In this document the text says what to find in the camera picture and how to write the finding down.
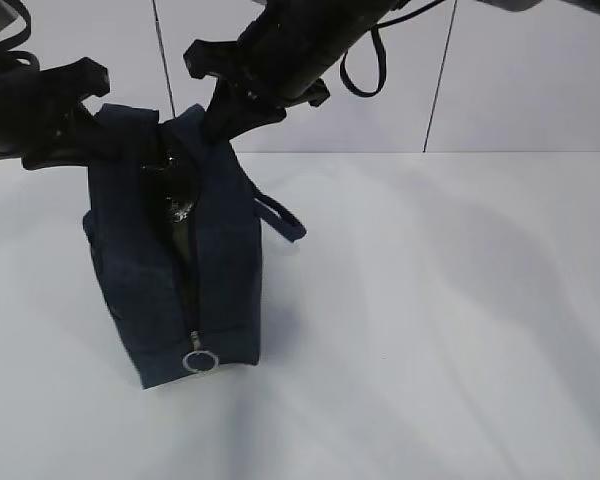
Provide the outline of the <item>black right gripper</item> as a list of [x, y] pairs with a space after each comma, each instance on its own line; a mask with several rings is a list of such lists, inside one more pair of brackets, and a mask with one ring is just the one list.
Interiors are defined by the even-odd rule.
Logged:
[[[192, 78], [218, 79], [201, 123], [202, 137], [209, 145], [280, 123], [286, 118], [284, 108], [302, 103], [319, 107], [330, 97], [321, 78], [311, 81], [300, 94], [283, 93], [276, 82], [265, 80], [248, 64], [236, 41], [195, 40], [183, 54], [183, 60]], [[275, 107], [252, 104], [239, 90], [252, 100], [262, 100]]]

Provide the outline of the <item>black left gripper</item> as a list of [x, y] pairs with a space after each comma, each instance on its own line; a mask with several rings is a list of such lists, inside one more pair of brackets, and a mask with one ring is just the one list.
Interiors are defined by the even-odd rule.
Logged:
[[42, 70], [32, 56], [16, 56], [14, 71], [24, 78], [15, 88], [25, 124], [19, 148], [26, 170], [114, 161], [128, 142], [153, 135], [158, 111], [105, 103], [95, 114], [84, 101], [110, 92], [109, 71], [89, 57]]

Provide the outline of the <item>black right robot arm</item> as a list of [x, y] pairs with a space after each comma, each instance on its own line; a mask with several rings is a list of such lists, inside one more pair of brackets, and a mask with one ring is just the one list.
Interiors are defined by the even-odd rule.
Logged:
[[322, 75], [399, 1], [269, 1], [234, 41], [195, 40], [189, 75], [216, 80], [201, 123], [210, 144], [283, 121], [330, 96]]

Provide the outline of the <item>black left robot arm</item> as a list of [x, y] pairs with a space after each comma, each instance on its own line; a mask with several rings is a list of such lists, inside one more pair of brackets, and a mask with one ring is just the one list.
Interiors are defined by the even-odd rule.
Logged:
[[152, 110], [105, 103], [97, 113], [84, 105], [110, 92], [109, 72], [83, 57], [43, 69], [35, 55], [0, 48], [0, 160], [19, 159], [29, 171], [112, 163], [122, 155], [122, 131]]

